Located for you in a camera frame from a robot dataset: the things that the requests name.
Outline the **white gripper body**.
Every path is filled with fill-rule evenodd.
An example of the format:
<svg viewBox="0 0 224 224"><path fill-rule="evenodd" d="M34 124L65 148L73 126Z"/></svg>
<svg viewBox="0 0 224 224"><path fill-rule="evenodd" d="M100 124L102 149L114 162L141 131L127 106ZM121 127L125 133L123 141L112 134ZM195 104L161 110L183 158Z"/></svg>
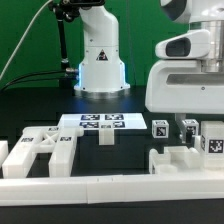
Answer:
<svg viewBox="0 0 224 224"><path fill-rule="evenodd" d="M156 113L224 114L224 71L205 67L214 44L206 29L158 43L160 60L149 73L146 108Z"/></svg>

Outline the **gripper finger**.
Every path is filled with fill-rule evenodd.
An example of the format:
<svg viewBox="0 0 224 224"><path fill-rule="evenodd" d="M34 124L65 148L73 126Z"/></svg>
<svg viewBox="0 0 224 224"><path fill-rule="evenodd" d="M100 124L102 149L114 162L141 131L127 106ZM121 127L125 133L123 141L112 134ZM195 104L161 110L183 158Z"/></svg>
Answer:
<svg viewBox="0 0 224 224"><path fill-rule="evenodd" d="M182 123L182 121L184 119L187 119L185 114L177 113L175 115L175 122L176 122L176 124L177 124L177 126L178 126L178 128L180 130L180 139L181 139L181 141L183 143L185 143L184 140L183 140L183 130L184 130L184 127L183 127L183 123Z"/></svg>

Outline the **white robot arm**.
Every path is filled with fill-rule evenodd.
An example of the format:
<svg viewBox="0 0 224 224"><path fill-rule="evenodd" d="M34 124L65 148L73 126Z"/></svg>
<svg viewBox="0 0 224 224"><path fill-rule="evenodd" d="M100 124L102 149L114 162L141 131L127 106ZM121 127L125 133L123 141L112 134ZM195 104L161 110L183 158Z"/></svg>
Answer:
<svg viewBox="0 0 224 224"><path fill-rule="evenodd" d="M187 33L156 45L159 58L149 73L145 106L151 112L224 114L224 0L160 0ZM74 90L89 97L127 91L119 57L118 21L102 6L82 7L84 59Z"/></svg>

